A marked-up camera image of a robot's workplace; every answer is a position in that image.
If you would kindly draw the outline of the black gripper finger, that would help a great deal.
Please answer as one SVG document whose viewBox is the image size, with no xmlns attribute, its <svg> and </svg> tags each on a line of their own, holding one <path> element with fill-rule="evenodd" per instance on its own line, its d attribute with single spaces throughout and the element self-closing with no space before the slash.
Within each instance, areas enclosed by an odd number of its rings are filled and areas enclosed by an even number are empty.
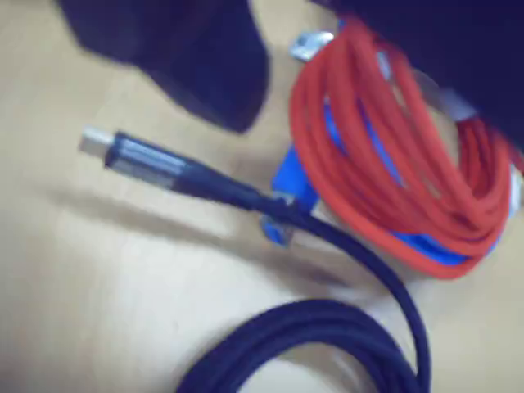
<svg viewBox="0 0 524 393">
<path fill-rule="evenodd" d="M 356 16 L 523 146 L 521 1 L 322 1 Z"/>
<path fill-rule="evenodd" d="M 247 1 L 61 0 L 83 49 L 134 66 L 175 103 L 246 132 L 264 104 L 269 54 Z"/>
</svg>

